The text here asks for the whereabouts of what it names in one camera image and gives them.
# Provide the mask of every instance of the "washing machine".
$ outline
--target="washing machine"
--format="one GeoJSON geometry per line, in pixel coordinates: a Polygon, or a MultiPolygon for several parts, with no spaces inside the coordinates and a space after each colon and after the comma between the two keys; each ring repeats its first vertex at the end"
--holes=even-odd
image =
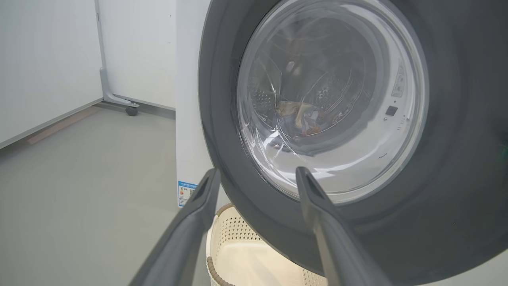
{"type": "Polygon", "coordinates": [[[296,188],[304,166],[394,284],[506,285],[506,11],[177,2],[177,195],[219,168],[218,204],[322,275],[296,188]]]}

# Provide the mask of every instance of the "white washing machine body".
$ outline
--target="white washing machine body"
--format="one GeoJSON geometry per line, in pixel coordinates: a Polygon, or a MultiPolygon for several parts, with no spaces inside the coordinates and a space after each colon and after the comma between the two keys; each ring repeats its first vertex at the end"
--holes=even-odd
{"type": "MultiPolygon", "coordinates": [[[[210,0],[176,1],[176,170],[177,181],[198,184],[213,168],[206,147],[198,97],[201,35],[210,0]]],[[[178,186],[175,196],[179,195],[178,186]]],[[[230,201],[221,188],[218,207],[230,201]]]]}
{"type": "MultiPolygon", "coordinates": [[[[176,5],[176,167],[177,180],[187,184],[198,184],[202,175],[213,168],[203,132],[198,96],[201,39],[209,5],[210,0],[177,0],[176,5]]],[[[176,196],[180,187],[180,184],[175,186],[176,196]]],[[[217,206],[229,202],[221,188],[217,206]]],[[[198,259],[203,263],[205,261],[205,257],[198,259]]],[[[507,265],[508,251],[505,251],[467,272],[426,285],[506,285],[507,265]]]]}

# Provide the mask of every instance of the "white laundry basket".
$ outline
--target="white laundry basket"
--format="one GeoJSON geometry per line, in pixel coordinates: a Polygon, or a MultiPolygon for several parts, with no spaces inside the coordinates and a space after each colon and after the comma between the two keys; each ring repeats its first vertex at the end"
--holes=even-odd
{"type": "Polygon", "coordinates": [[[229,204],[216,214],[206,237],[212,286],[326,286],[326,278],[307,271],[266,244],[229,204]]]}

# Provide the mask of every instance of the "door glass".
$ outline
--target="door glass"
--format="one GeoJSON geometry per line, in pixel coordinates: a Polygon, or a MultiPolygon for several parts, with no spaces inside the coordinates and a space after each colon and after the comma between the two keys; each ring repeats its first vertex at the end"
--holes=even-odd
{"type": "Polygon", "coordinates": [[[404,167],[427,111],[423,53],[408,23],[376,0],[282,1],[240,65],[239,130],[275,188],[298,199],[305,166],[336,204],[404,167]]]}

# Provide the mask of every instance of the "gray floor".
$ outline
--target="gray floor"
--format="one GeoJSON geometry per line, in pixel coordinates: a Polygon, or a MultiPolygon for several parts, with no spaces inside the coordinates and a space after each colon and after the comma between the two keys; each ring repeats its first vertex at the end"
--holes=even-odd
{"type": "Polygon", "coordinates": [[[179,210],[175,164],[174,113],[114,107],[0,150],[0,285],[127,285],[179,210]]]}

